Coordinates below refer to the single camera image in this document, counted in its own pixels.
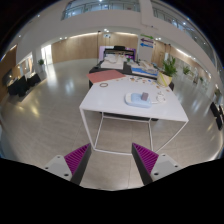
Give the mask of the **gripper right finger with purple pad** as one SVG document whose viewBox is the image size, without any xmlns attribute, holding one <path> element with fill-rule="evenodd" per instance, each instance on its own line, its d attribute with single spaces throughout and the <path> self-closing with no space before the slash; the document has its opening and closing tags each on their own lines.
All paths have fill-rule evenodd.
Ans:
<svg viewBox="0 0 224 224">
<path fill-rule="evenodd" d="M 148 185 L 182 169 L 167 154 L 158 155 L 137 143 L 132 144 L 132 155 L 144 185 Z"/>
</svg>

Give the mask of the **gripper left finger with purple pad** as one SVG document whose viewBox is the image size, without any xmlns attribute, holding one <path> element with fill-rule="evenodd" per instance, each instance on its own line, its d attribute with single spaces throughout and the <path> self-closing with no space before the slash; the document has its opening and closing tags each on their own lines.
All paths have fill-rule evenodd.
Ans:
<svg viewBox="0 0 224 224">
<path fill-rule="evenodd" d="M 91 144 L 88 143 L 65 156 L 56 155 L 44 166 L 44 170 L 79 185 L 90 155 Z"/>
</svg>

